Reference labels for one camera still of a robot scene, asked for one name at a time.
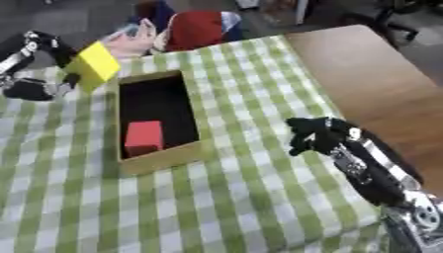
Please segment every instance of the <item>red cloth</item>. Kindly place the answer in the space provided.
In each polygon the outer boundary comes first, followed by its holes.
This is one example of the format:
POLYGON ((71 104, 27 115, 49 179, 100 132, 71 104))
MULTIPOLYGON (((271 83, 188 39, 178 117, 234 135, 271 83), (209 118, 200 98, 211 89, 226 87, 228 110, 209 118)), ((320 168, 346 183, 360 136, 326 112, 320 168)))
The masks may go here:
POLYGON ((173 19, 167 51, 191 50, 222 42, 220 12, 184 12, 173 19))
POLYGON ((130 157, 163 149, 163 135, 160 122, 130 123, 125 150, 130 157))

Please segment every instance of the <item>floor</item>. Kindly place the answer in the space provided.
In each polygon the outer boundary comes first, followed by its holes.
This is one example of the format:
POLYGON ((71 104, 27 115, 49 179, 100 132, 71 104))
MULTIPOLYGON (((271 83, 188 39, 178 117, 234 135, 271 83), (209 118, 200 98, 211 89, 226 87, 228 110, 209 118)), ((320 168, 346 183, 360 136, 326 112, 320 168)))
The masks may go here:
MULTIPOLYGON (((62 36, 76 48, 110 33, 133 13, 139 0, 56 0, 46 5, 44 0, 1 0, 0 41, 26 30, 39 30, 62 36)), ((176 11, 228 10, 239 12, 234 0, 165 0, 176 11)), ((245 37, 258 38, 285 33, 297 33, 337 26, 337 19, 346 11, 374 13, 373 0, 323 1, 302 26, 273 27, 257 11, 242 11, 245 37)), ((400 52, 443 85, 443 17, 428 10, 397 17, 401 22, 420 29, 417 39, 403 46, 400 52)), ((51 65, 44 54, 31 67, 51 65)))

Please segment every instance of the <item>table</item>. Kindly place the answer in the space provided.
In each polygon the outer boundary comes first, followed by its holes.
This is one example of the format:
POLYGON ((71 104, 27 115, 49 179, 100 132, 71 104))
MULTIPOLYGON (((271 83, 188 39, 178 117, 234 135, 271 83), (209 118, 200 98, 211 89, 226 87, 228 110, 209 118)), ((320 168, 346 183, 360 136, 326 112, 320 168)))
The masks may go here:
POLYGON ((205 160, 142 177, 116 159, 117 79, 51 103, 0 97, 4 252, 385 252, 378 210, 331 159, 288 155, 285 119, 339 114, 283 36, 129 59, 119 77, 178 69, 205 160))
POLYGON ((349 121, 375 132, 443 196, 443 91, 364 26, 287 39, 349 121))

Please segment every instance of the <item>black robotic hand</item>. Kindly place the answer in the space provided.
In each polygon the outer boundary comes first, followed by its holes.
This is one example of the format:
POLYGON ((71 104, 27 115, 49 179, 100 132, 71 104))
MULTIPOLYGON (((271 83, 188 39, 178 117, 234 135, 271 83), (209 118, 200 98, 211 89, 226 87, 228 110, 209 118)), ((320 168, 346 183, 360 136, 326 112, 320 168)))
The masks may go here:
POLYGON ((404 195, 399 181, 373 157, 360 140, 372 140, 372 143, 394 164, 417 182, 423 184, 422 178, 412 166, 367 130, 334 118, 292 118, 287 120, 287 124, 295 134, 291 141, 290 154, 292 156, 297 156, 308 150, 330 156, 334 159, 335 166, 345 174, 354 189, 373 205, 394 206, 404 200, 404 195), (346 160, 342 159, 343 156, 351 157, 350 160, 360 163, 343 164, 342 161, 346 160))
POLYGON ((64 68, 77 55, 77 52, 59 37, 38 31, 18 34, 0 42, 0 88, 5 97, 50 101, 74 89, 80 79, 76 73, 67 73, 63 82, 57 85, 33 78, 15 77, 17 71, 34 61, 34 54, 39 50, 48 53, 60 68, 64 68))

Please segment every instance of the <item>wooden table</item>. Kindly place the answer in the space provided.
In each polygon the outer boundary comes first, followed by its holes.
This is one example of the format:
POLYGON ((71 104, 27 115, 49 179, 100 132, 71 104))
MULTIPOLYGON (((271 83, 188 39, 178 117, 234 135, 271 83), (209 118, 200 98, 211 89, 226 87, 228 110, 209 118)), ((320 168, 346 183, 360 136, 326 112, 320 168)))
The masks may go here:
POLYGON ((443 91, 363 26, 287 35, 347 120, 375 132, 443 197, 443 91))

